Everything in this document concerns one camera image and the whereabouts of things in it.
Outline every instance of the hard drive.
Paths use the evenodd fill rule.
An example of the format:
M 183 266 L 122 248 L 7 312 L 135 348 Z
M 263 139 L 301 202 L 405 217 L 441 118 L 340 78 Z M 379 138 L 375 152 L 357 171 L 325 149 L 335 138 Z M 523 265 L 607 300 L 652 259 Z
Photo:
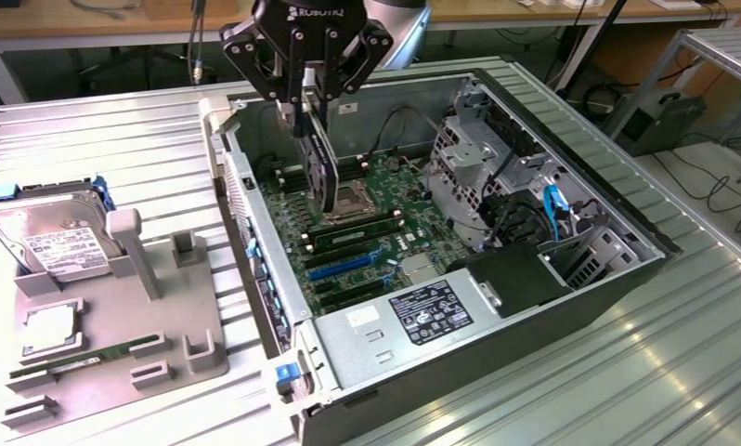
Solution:
M 59 282 L 110 272 L 108 259 L 124 255 L 106 231 L 114 210 L 106 182 L 0 186 L 0 242 L 24 274 L 48 271 Z

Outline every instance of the motherboard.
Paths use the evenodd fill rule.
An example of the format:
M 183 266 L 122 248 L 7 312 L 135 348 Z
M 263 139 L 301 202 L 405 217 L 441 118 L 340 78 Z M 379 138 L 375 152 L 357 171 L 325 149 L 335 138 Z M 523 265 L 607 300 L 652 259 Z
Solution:
M 444 274 L 469 251 L 403 157 L 341 163 L 337 205 L 320 213 L 296 174 L 262 184 L 291 266 L 315 314 Z

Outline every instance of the slotted aluminum surface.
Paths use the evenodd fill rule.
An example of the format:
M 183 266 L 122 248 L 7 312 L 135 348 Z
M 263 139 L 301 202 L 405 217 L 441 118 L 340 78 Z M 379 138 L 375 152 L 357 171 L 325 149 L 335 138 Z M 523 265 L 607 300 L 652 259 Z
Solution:
M 681 44 L 741 80 L 741 28 L 692 30 Z
M 623 152 L 516 64 L 475 59 L 420 65 L 413 72 L 469 68 L 487 69 L 528 99 L 527 107 L 684 255 L 589 328 L 351 444 L 741 443 L 741 253 L 712 229 L 699 228 L 689 209 L 667 201 L 661 186 L 652 187 Z M 148 241 L 183 228 L 207 237 L 232 366 L 222 378 L 14 444 L 135 444 L 143 438 L 152 444 L 296 443 L 260 383 L 263 352 L 199 141 L 196 100 L 242 89 L 218 85 L 199 93 L 170 90 L 3 109 L 0 182 L 59 181 L 99 171 L 118 205 L 152 215 Z M 2 308 L 11 293 L 0 276 Z

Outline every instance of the wooden table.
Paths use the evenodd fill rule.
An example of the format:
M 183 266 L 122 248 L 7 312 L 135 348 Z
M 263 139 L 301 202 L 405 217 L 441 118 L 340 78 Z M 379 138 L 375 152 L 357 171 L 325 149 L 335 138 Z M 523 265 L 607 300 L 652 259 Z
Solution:
M 207 18 L 204 40 L 219 41 L 218 29 L 224 23 L 243 21 L 254 0 L 238 0 L 239 13 L 234 17 Z M 741 17 L 741 0 L 724 0 L 732 26 Z M 429 30 L 471 30 L 568 26 L 577 19 L 577 10 L 564 6 L 548 7 L 536 2 L 524 7 L 515 0 L 431 0 Z M 592 38 L 612 8 L 613 0 L 603 7 L 584 10 L 577 23 L 589 25 L 569 67 L 561 78 L 563 86 L 585 55 Z M 617 23 L 651 21 L 705 20 L 708 10 L 667 11 L 648 0 L 629 0 Z M 22 7 L 0 9 L 0 98 L 6 103 L 27 101 L 24 91 L 10 72 L 2 55 L 8 51 L 64 49 L 104 46 L 180 44 L 188 39 L 191 20 L 148 20 L 142 8 L 126 11 L 124 20 L 80 10 L 67 0 L 24 0 Z

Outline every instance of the power supply label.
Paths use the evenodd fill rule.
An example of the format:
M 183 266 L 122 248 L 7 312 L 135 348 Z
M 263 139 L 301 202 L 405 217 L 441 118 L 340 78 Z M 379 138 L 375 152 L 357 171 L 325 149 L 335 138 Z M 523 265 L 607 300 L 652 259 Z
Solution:
M 91 228 L 32 235 L 24 237 L 24 243 L 48 273 L 55 276 L 106 267 L 108 264 Z
M 393 297 L 389 302 L 409 340 L 417 346 L 473 323 L 448 281 L 432 283 Z

